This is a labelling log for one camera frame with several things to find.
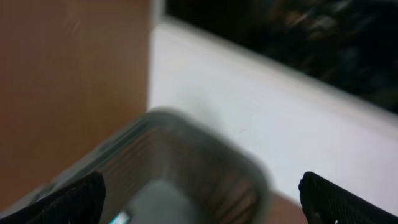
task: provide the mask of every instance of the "brown wooden door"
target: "brown wooden door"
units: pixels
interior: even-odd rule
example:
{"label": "brown wooden door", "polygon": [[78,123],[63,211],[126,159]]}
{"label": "brown wooden door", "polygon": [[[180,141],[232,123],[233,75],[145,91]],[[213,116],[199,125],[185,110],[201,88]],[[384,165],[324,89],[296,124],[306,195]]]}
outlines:
{"label": "brown wooden door", "polygon": [[0,0],[0,210],[146,110],[149,1]]}

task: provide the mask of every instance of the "basket bottom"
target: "basket bottom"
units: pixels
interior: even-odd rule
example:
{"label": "basket bottom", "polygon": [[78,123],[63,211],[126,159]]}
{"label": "basket bottom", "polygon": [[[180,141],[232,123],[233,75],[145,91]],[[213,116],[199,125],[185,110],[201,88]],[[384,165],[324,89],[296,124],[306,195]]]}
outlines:
{"label": "basket bottom", "polygon": [[132,224],[212,223],[186,195],[164,180],[155,180],[142,188],[129,202]]}

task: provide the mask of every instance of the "brown floor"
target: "brown floor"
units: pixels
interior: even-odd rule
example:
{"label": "brown floor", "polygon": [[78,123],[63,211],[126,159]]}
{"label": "brown floor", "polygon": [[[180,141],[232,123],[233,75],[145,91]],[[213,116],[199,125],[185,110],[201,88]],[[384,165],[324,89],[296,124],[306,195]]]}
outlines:
{"label": "brown floor", "polygon": [[298,205],[281,195],[274,194],[267,224],[307,224],[307,219]]}

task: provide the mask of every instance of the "laundry basket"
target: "laundry basket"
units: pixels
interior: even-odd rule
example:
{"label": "laundry basket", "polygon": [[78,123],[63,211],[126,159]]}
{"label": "laundry basket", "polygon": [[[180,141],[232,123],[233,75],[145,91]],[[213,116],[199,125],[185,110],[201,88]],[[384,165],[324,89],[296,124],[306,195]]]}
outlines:
{"label": "laundry basket", "polygon": [[[106,186],[100,223],[111,222],[121,211],[131,223],[264,223],[270,199],[264,174],[249,159],[164,111],[147,113],[125,127],[36,198],[94,171],[102,173]],[[181,196],[176,191],[185,197],[182,212],[174,215],[183,218],[177,219],[159,207],[177,203]],[[157,202],[158,195],[168,199]]]}

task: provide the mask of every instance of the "white wall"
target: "white wall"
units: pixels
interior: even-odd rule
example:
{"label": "white wall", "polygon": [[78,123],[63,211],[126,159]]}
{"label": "white wall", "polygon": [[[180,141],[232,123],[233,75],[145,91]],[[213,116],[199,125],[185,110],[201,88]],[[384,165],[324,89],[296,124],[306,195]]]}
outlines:
{"label": "white wall", "polygon": [[170,21],[155,28],[151,54],[150,108],[180,109],[222,133],[296,202],[310,170],[398,215],[395,116]]}

